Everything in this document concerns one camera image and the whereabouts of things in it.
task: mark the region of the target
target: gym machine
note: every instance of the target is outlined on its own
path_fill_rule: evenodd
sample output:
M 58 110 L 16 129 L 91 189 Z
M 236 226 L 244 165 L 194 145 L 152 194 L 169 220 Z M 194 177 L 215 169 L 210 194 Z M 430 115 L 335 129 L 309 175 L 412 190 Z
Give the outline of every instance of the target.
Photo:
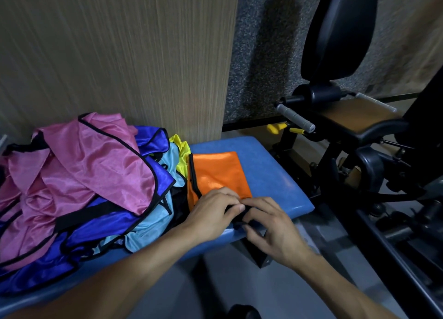
M 275 103 L 288 122 L 273 127 L 284 131 L 271 154 L 314 205 L 329 205 L 410 319 L 443 318 L 443 67 L 403 116 L 331 81 L 352 75 L 362 62 L 377 1 L 320 0 L 302 56 L 301 75 L 309 83 Z M 311 175 L 291 158 L 297 134 L 329 142 Z M 396 142 L 384 139 L 392 134 Z M 373 143 L 399 150 L 389 155 Z M 337 165 L 341 152 L 347 157 Z M 351 186 L 355 171 L 360 180 Z M 403 193 L 379 193 L 384 180 Z M 386 212 L 384 203 L 412 200 L 423 205 L 412 217 Z

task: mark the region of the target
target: left hand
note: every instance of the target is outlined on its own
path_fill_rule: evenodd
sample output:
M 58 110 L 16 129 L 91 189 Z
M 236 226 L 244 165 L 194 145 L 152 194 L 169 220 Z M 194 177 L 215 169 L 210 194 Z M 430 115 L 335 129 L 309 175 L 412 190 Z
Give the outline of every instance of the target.
M 226 213 L 228 205 L 233 205 Z M 245 210 L 239 196 L 229 188 L 212 190 L 202 196 L 182 224 L 192 233 L 197 244 L 218 238 L 232 219 Z

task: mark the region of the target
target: wall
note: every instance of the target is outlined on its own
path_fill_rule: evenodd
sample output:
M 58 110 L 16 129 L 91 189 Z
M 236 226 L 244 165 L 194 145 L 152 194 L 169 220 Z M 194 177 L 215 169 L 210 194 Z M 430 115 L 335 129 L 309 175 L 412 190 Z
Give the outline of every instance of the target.
M 237 0 L 0 0 L 0 134 L 121 112 L 220 137 Z
M 302 50 L 318 2 L 239 0 L 225 123 L 276 115 L 274 101 L 305 82 Z M 443 0 L 379 0 L 368 53 L 338 83 L 373 97 L 419 92 L 442 64 Z

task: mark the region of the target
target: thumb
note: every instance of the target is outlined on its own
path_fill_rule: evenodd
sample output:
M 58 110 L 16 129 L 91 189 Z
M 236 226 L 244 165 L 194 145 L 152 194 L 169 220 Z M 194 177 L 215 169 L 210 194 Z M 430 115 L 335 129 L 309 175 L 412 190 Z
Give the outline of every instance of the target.
M 235 204 L 232 206 L 225 214 L 224 214 L 224 222 L 226 224 L 226 227 L 229 226 L 232 219 L 234 219 L 237 215 L 239 215 L 241 212 L 245 210 L 245 205 L 242 203 Z
M 258 249 L 263 251 L 265 254 L 270 254 L 271 246 L 266 240 L 261 236 L 255 229 L 253 229 L 250 225 L 244 225 L 243 229 L 246 232 L 246 238 L 249 242 L 255 245 Z

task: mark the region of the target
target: forearm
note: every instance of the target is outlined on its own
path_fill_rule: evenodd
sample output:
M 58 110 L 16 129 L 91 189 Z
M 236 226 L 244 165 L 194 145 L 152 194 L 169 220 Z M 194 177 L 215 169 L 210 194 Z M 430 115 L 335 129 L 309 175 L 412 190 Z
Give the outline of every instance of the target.
M 339 319 L 396 319 L 397 317 L 375 303 L 342 277 L 320 255 L 306 255 L 297 272 L 322 298 Z
M 191 232 L 179 226 L 53 302 L 19 311 L 12 318 L 125 318 L 141 296 L 194 245 Z

